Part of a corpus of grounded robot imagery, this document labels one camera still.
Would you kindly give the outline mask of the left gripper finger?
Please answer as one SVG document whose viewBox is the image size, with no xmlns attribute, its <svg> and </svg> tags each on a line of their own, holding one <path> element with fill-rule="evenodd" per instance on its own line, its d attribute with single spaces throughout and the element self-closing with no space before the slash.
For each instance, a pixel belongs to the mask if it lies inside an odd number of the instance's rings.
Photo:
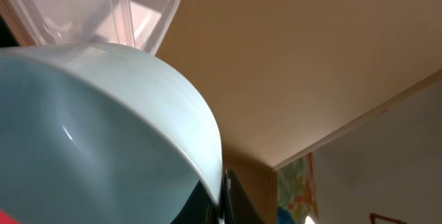
<svg viewBox="0 0 442 224">
<path fill-rule="evenodd" d="M 222 199 L 225 224 L 264 224 L 233 170 L 224 173 Z"/>
</svg>

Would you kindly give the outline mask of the light blue small bowl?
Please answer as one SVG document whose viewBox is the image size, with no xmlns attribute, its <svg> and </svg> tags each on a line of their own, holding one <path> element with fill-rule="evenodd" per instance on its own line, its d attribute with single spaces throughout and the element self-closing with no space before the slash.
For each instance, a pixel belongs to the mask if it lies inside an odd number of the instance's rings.
<svg viewBox="0 0 442 224">
<path fill-rule="evenodd" d="M 1 211 L 19 223 L 202 223 L 220 132 L 181 73 L 119 44 L 1 50 Z"/>
</svg>

